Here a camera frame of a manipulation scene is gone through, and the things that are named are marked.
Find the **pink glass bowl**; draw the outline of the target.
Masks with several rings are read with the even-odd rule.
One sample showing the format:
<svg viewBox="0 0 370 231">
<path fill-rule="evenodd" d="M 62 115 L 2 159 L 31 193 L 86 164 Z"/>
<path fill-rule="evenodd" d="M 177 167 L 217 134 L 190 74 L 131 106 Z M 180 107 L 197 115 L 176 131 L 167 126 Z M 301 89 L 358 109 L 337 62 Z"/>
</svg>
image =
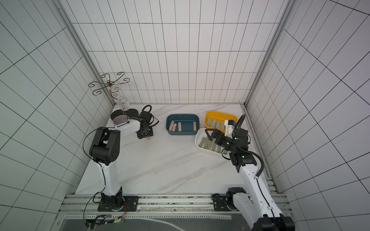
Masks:
<svg viewBox="0 0 370 231">
<path fill-rule="evenodd" d="M 130 117 L 127 115 L 119 115 L 113 119 L 113 124 L 115 126 L 120 126 L 129 122 L 129 119 Z"/>
</svg>

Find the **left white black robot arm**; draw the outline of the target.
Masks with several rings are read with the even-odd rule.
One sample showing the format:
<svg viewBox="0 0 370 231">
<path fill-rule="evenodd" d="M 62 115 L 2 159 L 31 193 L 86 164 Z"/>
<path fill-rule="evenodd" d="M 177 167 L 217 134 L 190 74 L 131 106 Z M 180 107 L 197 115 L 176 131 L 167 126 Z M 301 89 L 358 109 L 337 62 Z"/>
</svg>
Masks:
<svg viewBox="0 0 370 231">
<path fill-rule="evenodd" d="M 139 139 L 153 136 L 157 125 L 150 111 L 142 110 L 136 117 L 119 115 L 113 119 L 113 127 L 96 129 L 87 156 L 100 168 L 104 188 L 100 192 L 99 212 L 119 212 L 127 207 L 118 179 L 116 160 L 120 153 L 121 137 L 136 133 Z"/>
</svg>

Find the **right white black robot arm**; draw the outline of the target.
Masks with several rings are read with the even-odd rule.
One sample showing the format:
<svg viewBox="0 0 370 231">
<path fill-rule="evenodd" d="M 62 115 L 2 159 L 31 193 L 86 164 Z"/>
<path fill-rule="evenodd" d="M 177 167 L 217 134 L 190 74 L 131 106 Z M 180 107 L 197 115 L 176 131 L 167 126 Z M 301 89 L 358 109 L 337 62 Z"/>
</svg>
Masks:
<svg viewBox="0 0 370 231">
<path fill-rule="evenodd" d="M 246 184 L 246 190 L 241 187 L 228 189 L 229 208 L 238 210 L 252 231 L 295 231 L 293 219 L 283 215 L 264 183 L 262 158 L 248 150 L 248 132 L 240 133 L 240 128 L 228 135 L 218 129 L 205 132 L 210 141 L 229 152 L 229 159 Z"/>
</svg>

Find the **white storage box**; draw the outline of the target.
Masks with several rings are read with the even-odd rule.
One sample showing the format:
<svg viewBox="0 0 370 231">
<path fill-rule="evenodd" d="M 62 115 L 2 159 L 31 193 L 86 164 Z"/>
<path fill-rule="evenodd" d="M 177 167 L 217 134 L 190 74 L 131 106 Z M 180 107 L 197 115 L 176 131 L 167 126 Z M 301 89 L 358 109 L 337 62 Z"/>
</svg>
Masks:
<svg viewBox="0 0 370 231">
<path fill-rule="evenodd" d="M 201 151 L 212 155 L 220 155 L 225 158 L 229 158 L 228 151 L 224 150 L 221 146 L 215 143 L 215 139 L 209 140 L 205 128 L 198 130 L 195 137 L 195 146 Z"/>
</svg>

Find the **metal scroll cup rack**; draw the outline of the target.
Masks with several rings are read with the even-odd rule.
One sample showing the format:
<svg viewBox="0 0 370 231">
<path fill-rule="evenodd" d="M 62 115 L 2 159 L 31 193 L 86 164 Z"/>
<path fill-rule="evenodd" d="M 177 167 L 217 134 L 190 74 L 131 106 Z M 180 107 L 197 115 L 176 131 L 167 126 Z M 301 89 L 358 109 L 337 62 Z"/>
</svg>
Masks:
<svg viewBox="0 0 370 231">
<path fill-rule="evenodd" d="M 125 76 L 124 72 L 118 72 L 116 76 L 118 78 L 116 80 L 112 80 L 109 73 L 102 74 L 100 77 L 102 81 L 92 81 L 88 84 L 88 87 L 94 88 L 96 85 L 99 85 L 100 88 L 94 89 L 92 94 L 97 96 L 101 94 L 103 90 L 107 90 L 110 97 L 117 103 L 117 99 L 120 97 L 119 92 L 122 90 L 124 84 L 128 84 L 130 82 L 130 79 Z M 132 108 L 127 111 L 122 111 L 122 114 L 127 115 L 130 118 L 139 116 L 138 110 Z"/>
</svg>

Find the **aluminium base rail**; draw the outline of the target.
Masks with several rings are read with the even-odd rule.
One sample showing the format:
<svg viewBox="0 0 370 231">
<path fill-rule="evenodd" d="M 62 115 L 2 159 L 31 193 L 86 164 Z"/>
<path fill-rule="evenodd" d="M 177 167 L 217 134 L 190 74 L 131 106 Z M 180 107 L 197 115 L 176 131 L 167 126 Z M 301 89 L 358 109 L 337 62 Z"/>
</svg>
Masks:
<svg viewBox="0 0 370 231">
<path fill-rule="evenodd" d="M 191 214 L 215 217 L 239 214 L 241 212 L 274 213 L 278 216 L 291 215 L 292 210 L 288 199 L 283 194 L 272 194 L 258 199 L 256 202 L 246 193 L 236 193 L 232 199 L 224 194 L 142 194 L 126 195 L 125 205 L 120 211 L 112 211 L 100 205 L 100 196 L 67 195 L 59 210 L 59 215 L 74 219 L 100 218 L 114 219 L 125 216 L 133 217 L 188 217 Z"/>
</svg>

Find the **clear glass on rack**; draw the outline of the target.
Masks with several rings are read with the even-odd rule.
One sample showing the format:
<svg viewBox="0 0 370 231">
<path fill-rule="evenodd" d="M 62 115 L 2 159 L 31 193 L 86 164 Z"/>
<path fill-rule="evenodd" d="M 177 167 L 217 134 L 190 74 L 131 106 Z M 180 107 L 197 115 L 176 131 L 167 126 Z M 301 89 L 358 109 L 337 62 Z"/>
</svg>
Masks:
<svg viewBox="0 0 370 231">
<path fill-rule="evenodd" d="M 122 110 L 122 111 L 127 111 L 130 109 L 130 104 L 129 104 L 129 101 L 127 100 L 126 97 L 124 96 L 120 96 L 118 99 L 117 99 L 117 105 L 119 106 L 119 108 Z"/>
</svg>

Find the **dark teal storage box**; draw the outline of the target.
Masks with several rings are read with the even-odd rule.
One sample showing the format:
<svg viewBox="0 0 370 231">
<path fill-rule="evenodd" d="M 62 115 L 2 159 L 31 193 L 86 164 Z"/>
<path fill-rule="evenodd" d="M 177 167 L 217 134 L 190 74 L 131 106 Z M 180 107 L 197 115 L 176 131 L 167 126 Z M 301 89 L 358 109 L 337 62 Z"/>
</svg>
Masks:
<svg viewBox="0 0 370 231">
<path fill-rule="evenodd" d="M 174 121 L 177 126 L 175 132 L 169 131 L 170 123 Z M 193 122 L 197 123 L 197 129 L 200 128 L 199 117 L 196 114 L 171 114 L 166 118 L 166 130 L 170 135 L 196 135 L 197 131 L 193 131 Z M 178 123 L 182 123 L 182 131 L 178 131 Z"/>
</svg>

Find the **yellow storage box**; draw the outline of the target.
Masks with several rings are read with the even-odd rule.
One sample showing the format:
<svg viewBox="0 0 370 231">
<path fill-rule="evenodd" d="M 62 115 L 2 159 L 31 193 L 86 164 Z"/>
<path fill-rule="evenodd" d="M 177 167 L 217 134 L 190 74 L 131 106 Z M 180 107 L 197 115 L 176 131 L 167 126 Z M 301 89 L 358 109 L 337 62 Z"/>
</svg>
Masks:
<svg viewBox="0 0 370 231">
<path fill-rule="evenodd" d="M 206 126 L 206 122 L 207 122 L 207 119 L 210 118 L 211 119 L 211 124 L 210 126 Z M 231 115 L 231 114 L 226 114 L 226 113 L 221 113 L 221 112 L 217 112 L 217 111 L 209 111 L 207 114 L 206 114 L 206 117 L 205 117 L 205 127 L 208 128 L 208 129 L 216 129 L 216 128 L 212 128 L 211 125 L 212 125 L 212 121 L 213 120 L 216 120 L 216 122 L 220 122 L 220 130 L 221 132 L 225 133 L 225 129 L 222 130 L 221 129 L 221 124 L 224 123 L 225 127 L 227 125 L 227 123 L 225 123 L 226 120 L 234 120 L 235 122 L 238 121 L 237 117 L 234 116 L 234 115 Z"/>
</svg>

